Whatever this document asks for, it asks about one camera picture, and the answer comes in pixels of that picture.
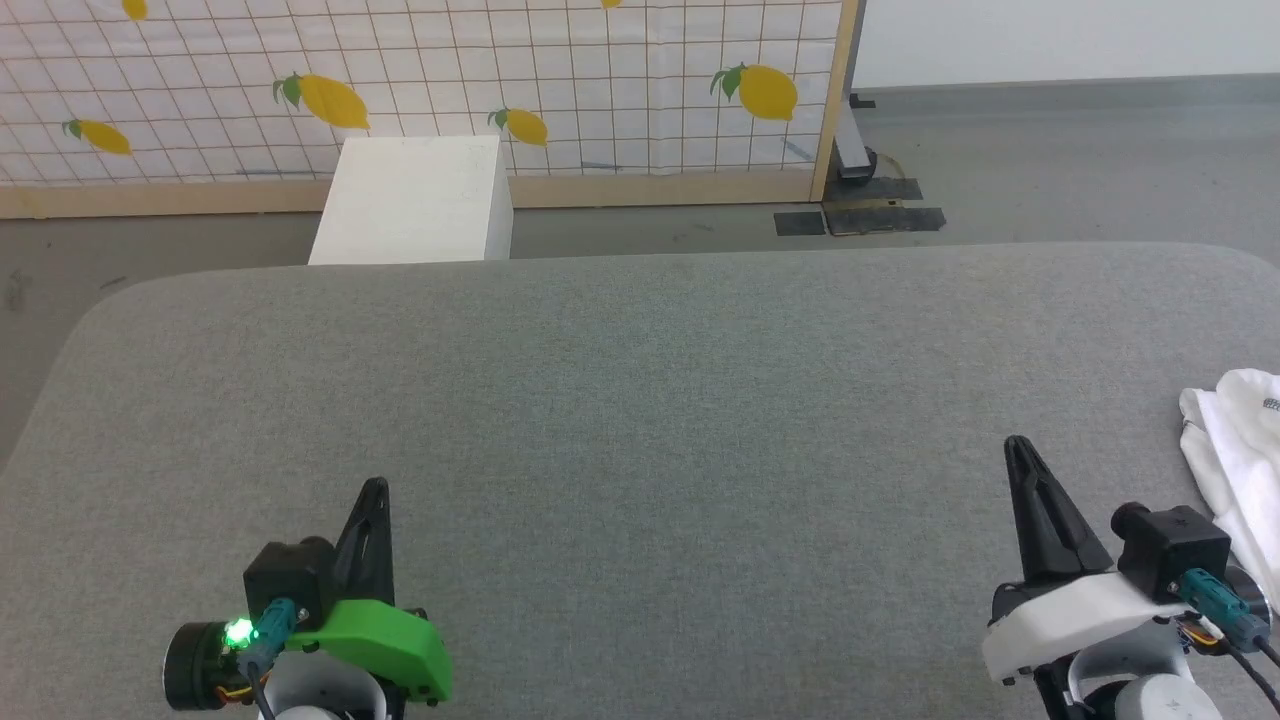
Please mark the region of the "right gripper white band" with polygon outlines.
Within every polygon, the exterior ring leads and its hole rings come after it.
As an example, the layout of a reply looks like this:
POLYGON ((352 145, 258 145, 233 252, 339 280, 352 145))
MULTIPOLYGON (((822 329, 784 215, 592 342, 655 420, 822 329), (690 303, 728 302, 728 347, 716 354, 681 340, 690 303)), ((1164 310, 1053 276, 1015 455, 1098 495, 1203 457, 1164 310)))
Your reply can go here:
POLYGON ((1023 584, 1068 584, 987 628, 989 678, 1005 682, 1065 659, 1070 687, 1120 675, 1192 680, 1176 624, 1188 606, 1156 603, 1124 575, 1103 574, 1114 559, 1029 438, 1007 437, 1004 455, 1023 584))

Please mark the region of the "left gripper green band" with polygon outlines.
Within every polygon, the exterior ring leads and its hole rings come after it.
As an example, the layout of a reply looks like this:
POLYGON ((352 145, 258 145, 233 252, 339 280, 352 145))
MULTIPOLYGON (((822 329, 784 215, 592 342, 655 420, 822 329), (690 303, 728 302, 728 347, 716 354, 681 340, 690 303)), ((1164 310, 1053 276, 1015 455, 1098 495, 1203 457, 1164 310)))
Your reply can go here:
POLYGON ((410 702, 453 698, 453 662, 436 628, 396 605, 390 488, 367 479, 335 546, 340 601, 317 630, 294 632, 293 652, 321 652, 408 692, 410 702))

